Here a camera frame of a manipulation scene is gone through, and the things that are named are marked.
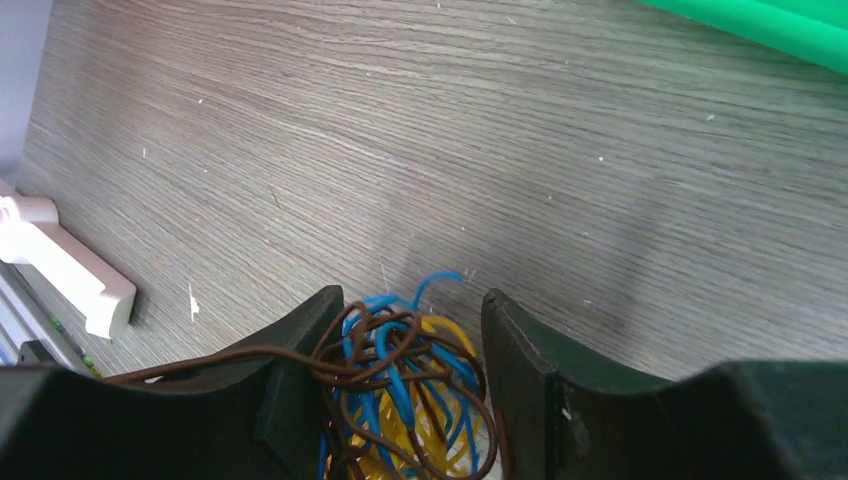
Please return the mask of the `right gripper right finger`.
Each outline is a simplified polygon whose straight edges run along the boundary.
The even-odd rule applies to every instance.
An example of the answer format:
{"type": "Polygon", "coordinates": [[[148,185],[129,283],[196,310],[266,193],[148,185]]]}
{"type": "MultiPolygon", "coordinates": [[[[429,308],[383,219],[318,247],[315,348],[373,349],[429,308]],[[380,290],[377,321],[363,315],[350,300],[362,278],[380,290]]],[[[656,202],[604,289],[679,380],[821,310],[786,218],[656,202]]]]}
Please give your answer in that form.
{"type": "Polygon", "coordinates": [[[733,360],[678,381],[618,363],[498,289],[481,332],[507,479],[843,479],[847,365],[733,360]]]}

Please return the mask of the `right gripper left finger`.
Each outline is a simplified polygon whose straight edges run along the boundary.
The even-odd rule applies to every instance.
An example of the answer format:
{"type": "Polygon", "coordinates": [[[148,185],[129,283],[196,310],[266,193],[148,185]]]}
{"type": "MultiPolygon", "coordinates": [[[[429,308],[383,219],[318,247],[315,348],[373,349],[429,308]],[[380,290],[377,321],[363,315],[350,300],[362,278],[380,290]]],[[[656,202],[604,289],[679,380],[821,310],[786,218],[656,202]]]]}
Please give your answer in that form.
{"type": "Polygon", "coordinates": [[[62,367],[1,371],[5,479],[313,479],[323,402],[258,357],[137,387],[62,367]]]}

